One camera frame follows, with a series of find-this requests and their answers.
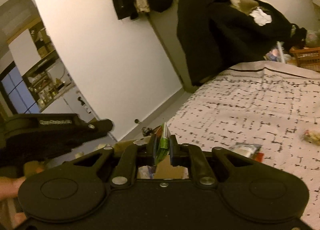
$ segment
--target plastic basket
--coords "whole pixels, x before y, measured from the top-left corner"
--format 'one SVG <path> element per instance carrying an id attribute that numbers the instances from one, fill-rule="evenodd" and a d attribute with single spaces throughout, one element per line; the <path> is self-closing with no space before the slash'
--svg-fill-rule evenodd
<path id="1" fill-rule="evenodd" d="M 297 66 L 320 73 L 320 47 L 309 49 L 290 49 L 297 60 Z"/>

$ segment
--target window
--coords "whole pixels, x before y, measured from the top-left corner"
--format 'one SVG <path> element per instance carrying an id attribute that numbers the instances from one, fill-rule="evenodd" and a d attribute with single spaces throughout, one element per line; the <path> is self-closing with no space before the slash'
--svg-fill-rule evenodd
<path id="1" fill-rule="evenodd" d="M 2 85 L 0 90 L 13 113 L 40 112 L 14 62 L 3 71 L 0 78 Z"/>

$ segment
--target kitchen counter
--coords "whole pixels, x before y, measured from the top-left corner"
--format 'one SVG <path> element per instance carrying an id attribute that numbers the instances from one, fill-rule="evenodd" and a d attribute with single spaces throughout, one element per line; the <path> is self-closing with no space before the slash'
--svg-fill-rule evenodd
<path id="1" fill-rule="evenodd" d="M 75 83 L 71 82 L 64 88 L 62 88 L 59 93 L 57 93 L 56 96 L 54 96 L 43 108 L 40 109 L 40 112 L 43 112 L 50 104 L 52 104 L 56 99 L 60 98 L 62 95 L 64 95 L 67 91 L 75 87 Z"/>

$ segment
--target blue window pane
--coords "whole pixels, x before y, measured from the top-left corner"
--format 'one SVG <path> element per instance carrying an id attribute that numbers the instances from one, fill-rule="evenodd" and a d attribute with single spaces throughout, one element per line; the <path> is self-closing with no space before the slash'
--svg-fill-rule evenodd
<path id="1" fill-rule="evenodd" d="M 21 74 L 16 66 L 10 71 L 9 75 L 14 85 L 18 85 L 22 81 Z"/>
<path id="2" fill-rule="evenodd" d="M 25 113 L 27 110 L 26 106 L 24 105 L 18 91 L 15 89 L 9 94 L 9 99 L 12 102 L 13 106 L 17 110 L 18 113 Z"/>
<path id="3" fill-rule="evenodd" d="M 17 86 L 17 90 L 23 99 L 24 103 L 26 104 L 27 108 L 29 108 L 31 105 L 35 103 L 35 100 L 33 99 L 31 93 L 29 92 L 26 84 L 24 82 L 20 83 Z"/>
<path id="4" fill-rule="evenodd" d="M 7 93 L 10 93 L 10 92 L 13 90 L 14 85 L 13 85 L 13 83 L 12 83 L 9 75 L 7 75 L 6 77 L 4 77 L 1 82 L 2 82 L 3 87 L 4 87 L 4 89 L 5 89 L 5 91 L 6 91 Z"/>
<path id="5" fill-rule="evenodd" d="M 40 113 L 40 109 L 36 103 L 30 107 L 29 111 L 30 113 Z"/>

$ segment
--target silver bolt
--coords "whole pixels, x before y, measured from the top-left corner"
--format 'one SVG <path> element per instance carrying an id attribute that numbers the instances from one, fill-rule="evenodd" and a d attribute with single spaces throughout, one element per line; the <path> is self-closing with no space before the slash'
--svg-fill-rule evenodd
<path id="1" fill-rule="evenodd" d="M 213 185 L 215 183 L 215 180 L 212 177 L 202 177 L 200 178 L 200 183 L 202 185 Z"/>
<path id="2" fill-rule="evenodd" d="M 167 187 L 167 186 L 169 186 L 169 183 L 165 183 L 165 182 L 160 183 L 160 187 Z"/>
<path id="3" fill-rule="evenodd" d="M 128 182 L 128 179 L 126 177 L 114 177 L 112 179 L 112 183 L 116 185 L 123 185 Z"/>

